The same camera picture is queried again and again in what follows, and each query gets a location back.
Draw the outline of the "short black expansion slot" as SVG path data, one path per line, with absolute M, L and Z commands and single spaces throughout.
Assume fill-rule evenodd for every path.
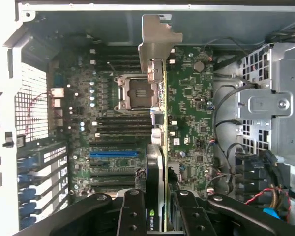
M 109 162 L 99 161 L 99 162 L 91 162 L 89 167 L 94 171 L 101 171 L 109 168 Z

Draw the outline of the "blue expansion slot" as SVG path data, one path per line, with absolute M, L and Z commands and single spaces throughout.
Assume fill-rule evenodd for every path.
M 94 151 L 89 153 L 89 158 L 136 158 L 136 151 Z

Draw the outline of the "green motherboard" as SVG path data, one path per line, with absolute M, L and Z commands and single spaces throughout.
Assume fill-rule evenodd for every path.
M 178 177 L 181 189 L 204 193 L 211 178 L 213 70 L 211 51 L 198 47 L 176 47 L 167 59 L 169 159 L 168 167 Z M 56 88 L 65 86 L 61 108 L 55 116 L 62 121 L 59 134 L 69 148 L 69 198 L 76 203 L 95 193 L 95 186 L 135 186 L 133 183 L 91 183 L 92 175 L 134 175 L 146 164 L 146 146 L 151 136 L 95 137 L 101 132 L 152 131 L 150 110 L 141 114 L 123 114 L 114 110 L 118 104 L 117 75 L 141 74 L 140 62 L 133 47 L 100 47 L 98 49 L 64 49 L 50 66 Z M 205 69 L 197 73 L 197 61 Z M 138 147 L 90 147 L 95 141 L 142 141 Z M 94 151 L 136 151 L 136 158 L 89 158 Z M 109 162 L 109 168 L 94 171 L 91 162 Z

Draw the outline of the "blue card retention latch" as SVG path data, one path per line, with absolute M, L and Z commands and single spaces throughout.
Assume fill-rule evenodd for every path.
M 24 158 L 17 160 L 17 168 L 21 170 L 31 170 L 38 165 L 36 158 Z
M 36 176 L 28 173 L 19 173 L 17 174 L 17 183 L 34 183 L 36 181 Z
M 19 206 L 19 216 L 23 218 L 33 214 L 35 212 L 36 206 L 37 204 L 35 202 L 22 204 L 21 206 Z
M 36 222 L 36 217 L 26 217 L 20 221 L 20 230 L 25 229 Z
M 18 199 L 19 201 L 29 201 L 34 199 L 36 196 L 35 188 L 24 188 L 18 191 Z

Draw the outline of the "CPU socket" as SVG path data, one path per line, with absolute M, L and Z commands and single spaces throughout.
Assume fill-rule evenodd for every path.
M 123 114 L 147 113 L 158 106 L 158 86 L 144 74 L 123 74 L 114 78 L 118 85 L 118 104 L 114 110 Z

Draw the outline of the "metal disk bay cage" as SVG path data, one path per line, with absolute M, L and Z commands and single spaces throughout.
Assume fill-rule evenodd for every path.
M 236 96 L 244 145 L 295 161 L 295 43 L 255 50 L 243 58 L 241 74 L 257 85 Z

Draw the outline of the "CPU socket locking lever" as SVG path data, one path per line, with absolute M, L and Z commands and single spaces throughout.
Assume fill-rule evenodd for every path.
M 114 66 L 108 61 L 107 64 L 110 66 L 110 68 L 112 69 L 112 71 L 117 75 L 118 79 L 120 78 L 120 75 L 118 74 L 118 72 L 115 70 Z

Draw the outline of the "silver coin battery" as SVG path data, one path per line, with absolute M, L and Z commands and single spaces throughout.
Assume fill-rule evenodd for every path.
M 201 73 L 205 69 L 205 64 L 202 61 L 197 61 L 193 65 L 194 71 Z

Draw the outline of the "open black PC case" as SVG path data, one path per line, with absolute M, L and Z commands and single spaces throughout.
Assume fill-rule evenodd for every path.
M 236 116 L 238 93 L 257 87 L 241 74 L 243 58 L 266 44 L 295 43 L 295 0 L 0 0 L 0 236 L 50 236 L 57 213 L 77 203 L 54 112 L 65 86 L 54 85 L 53 60 L 67 48 L 133 47 L 139 57 L 148 14 L 182 33 L 174 48 L 212 53 L 212 173 L 204 193 L 188 191 L 203 200 L 231 197 L 288 223 L 295 236 L 295 161 L 251 153 Z M 141 63 L 140 71 L 147 75 Z M 36 158 L 37 167 L 18 169 L 24 158 Z M 19 173 L 36 181 L 19 184 Z M 35 198 L 19 201 L 24 188 L 35 188 Z M 36 222 L 20 230 L 19 206 L 29 202 L 37 206 L 26 217 Z

